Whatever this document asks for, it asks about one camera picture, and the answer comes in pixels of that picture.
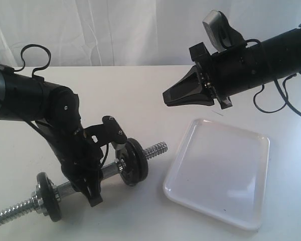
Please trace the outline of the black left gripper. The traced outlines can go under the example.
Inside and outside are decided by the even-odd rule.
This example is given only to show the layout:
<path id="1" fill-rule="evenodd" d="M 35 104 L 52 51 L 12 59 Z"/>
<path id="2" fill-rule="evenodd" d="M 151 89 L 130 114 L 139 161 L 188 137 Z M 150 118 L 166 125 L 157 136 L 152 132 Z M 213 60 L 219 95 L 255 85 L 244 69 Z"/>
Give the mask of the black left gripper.
<path id="1" fill-rule="evenodd" d="M 58 129 L 45 120 L 36 121 L 39 130 L 60 162 L 61 171 L 76 191 L 89 195 L 91 207 L 103 202 L 100 194 L 100 160 L 103 152 L 93 140 L 86 136 L 82 125 L 74 131 Z"/>

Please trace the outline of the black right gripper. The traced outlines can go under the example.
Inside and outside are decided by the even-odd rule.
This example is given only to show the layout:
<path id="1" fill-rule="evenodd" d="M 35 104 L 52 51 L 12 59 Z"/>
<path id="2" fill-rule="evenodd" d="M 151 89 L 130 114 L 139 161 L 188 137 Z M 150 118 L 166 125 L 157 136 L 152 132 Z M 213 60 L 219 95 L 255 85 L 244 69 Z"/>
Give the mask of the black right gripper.
<path id="1" fill-rule="evenodd" d="M 232 106 L 230 96 L 264 84 L 266 61 L 258 44 L 240 44 L 210 54 L 199 43 L 189 48 L 195 65 L 176 84 L 163 92 L 167 106 Z"/>

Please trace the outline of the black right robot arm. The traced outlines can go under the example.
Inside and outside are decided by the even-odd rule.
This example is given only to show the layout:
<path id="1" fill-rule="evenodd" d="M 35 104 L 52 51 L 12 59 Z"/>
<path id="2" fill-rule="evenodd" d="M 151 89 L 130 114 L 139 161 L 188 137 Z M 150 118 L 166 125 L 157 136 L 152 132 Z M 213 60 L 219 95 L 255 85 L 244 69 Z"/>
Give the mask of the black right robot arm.
<path id="1" fill-rule="evenodd" d="M 233 95 L 301 74 L 301 24 L 250 47 L 239 39 L 222 52 L 210 54 L 203 42 L 189 51 L 194 65 L 163 92 L 164 103 L 212 106 L 218 101 L 221 109 L 226 109 L 232 107 Z"/>

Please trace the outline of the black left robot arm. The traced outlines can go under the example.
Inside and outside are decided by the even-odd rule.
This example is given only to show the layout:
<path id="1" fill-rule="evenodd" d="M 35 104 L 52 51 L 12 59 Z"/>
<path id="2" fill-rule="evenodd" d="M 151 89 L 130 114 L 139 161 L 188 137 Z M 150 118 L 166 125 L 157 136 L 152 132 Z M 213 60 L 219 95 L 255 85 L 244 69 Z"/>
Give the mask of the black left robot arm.
<path id="1" fill-rule="evenodd" d="M 79 97 L 69 87 L 0 69 L 0 120 L 24 121 L 50 145 L 61 170 L 94 207 L 102 202 L 103 153 L 81 124 Z"/>

